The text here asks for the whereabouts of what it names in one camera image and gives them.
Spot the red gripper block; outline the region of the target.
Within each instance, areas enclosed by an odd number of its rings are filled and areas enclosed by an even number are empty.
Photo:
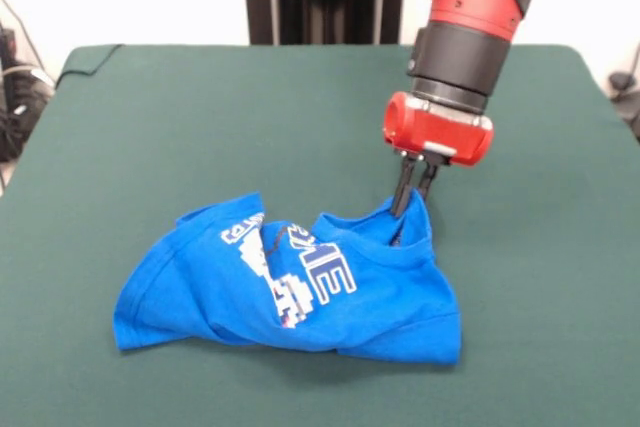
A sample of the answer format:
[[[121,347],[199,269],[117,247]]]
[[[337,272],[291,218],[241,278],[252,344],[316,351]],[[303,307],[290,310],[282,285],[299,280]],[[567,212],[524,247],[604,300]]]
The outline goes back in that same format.
[[[400,217],[411,197],[411,181],[416,158],[412,154],[439,155],[445,163],[463,166],[477,164],[488,152],[494,137],[493,122],[476,115],[420,99],[405,92],[390,98],[383,122],[383,137],[399,150],[401,168],[396,185],[391,214]],[[417,185],[426,200],[441,161],[422,160],[425,168]]]

